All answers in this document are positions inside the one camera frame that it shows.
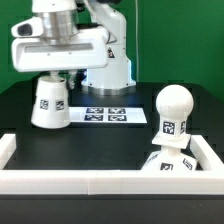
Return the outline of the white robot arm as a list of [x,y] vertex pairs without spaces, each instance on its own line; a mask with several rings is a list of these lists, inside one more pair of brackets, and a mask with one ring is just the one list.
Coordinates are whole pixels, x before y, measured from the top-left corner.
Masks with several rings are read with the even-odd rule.
[[57,81],[78,71],[82,89],[122,95],[135,89],[126,55],[126,19],[114,4],[121,0],[32,0],[33,17],[14,25],[12,61],[19,72],[47,72]]

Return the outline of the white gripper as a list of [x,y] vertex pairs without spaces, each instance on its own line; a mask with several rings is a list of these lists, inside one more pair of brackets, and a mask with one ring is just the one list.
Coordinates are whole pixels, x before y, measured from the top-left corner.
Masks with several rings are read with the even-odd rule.
[[19,72],[70,70],[67,89],[75,87],[77,69],[101,68],[108,64],[106,31],[82,29],[68,44],[50,45],[40,38],[16,38],[12,60]]

